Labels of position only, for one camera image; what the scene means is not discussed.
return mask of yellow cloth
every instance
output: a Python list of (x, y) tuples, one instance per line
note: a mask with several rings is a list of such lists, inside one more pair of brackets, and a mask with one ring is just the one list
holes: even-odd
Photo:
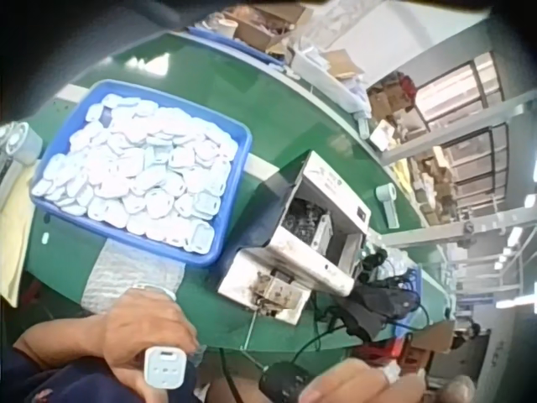
[(23, 170), (0, 212), (0, 293), (15, 308), (34, 217), (35, 207), (29, 197), (34, 171), (35, 166)]

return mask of forearm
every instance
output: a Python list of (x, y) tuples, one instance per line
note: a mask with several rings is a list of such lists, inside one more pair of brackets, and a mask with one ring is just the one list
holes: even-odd
[(57, 319), (32, 326), (15, 342), (41, 368), (58, 368), (81, 357), (102, 357), (103, 317)]

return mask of green table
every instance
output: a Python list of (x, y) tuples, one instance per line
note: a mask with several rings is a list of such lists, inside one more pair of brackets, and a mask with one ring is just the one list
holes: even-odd
[[(125, 65), (132, 57), (147, 61), (164, 53), (169, 54), (169, 66), (164, 76)], [(372, 228), (380, 233), (388, 232), (382, 207), (373, 192), (376, 186), (389, 181), (386, 173), (325, 113), (259, 69), (203, 44), (165, 35), (115, 56), (113, 60), (103, 61), (74, 84), (89, 87), (107, 78), (169, 92), (245, 123), (253, 134), (251, 153), (276, 167), (285, 165), (307, 149), (314, 149), (372, 209)], [(74, 105), (55, 99), (29, 123), (45, 142), (49, 142)], [(259, 179), (245, 174), (232, 224), (258, 183)], [(402, 195), (396, 204), (401, 229), (419, 228), (418, 216)], [(87, 278), (106, 239), (55, 217), (46, 221), (44, 214), (36, 211), (26, 270), (61, 295), (80, 302)], [(44, 232), (50, 234), (46, 245), (41, 243)], [(434, 248), (416, 249), (411, 257), (418, 262), (440, 259)], [(206, 284), (206, 273), (206, 270), (187, 267), (178, 301), (197, 327), (201, 343), (239, 348), (246, 337), (251, 312), (219, 296)], [(431, 319), (443, 319), (446, 298), (429, 282), (425, 282), (423, 299)], [(297, 327), (271, 318), (259, 318), (250, 348), (259, 352), (296, 351), (313, 337), (312, 320), (311, 311), (305, 311)], [(416, 327), (425, 325), (421, 313), (416, 315), (413, 324)], [(392, 335), (393, 329), (387, 327), (379, 338)], [(323, 339), (322, 346), (343, 348), (358, 343), (356, 338), (337, 332)]]

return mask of black hair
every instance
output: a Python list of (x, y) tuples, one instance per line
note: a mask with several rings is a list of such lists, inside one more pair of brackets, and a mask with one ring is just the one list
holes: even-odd
[(470, 326), (472, 329), (472, 335), (470, 336), (470, 339), (474, 339), (481, 333), (481, 325), (479, 323), (472, 323)]

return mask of hand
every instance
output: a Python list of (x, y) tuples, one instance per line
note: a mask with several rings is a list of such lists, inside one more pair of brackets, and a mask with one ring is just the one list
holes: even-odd
[(145, 383), (140, 355), (153, 346), (198, 348), (196, 330), (168, 296), (146, 290), (128, 290), (103, 317), (103, 358), (116, 378), (142, 396), (146, 403), (167, 401), (164, 390)]
[(418, 403), (424, 392), (425, 382), (418, 375), (390, 385), (380, 369), (347, 359), (315, 378), (299, 403)]

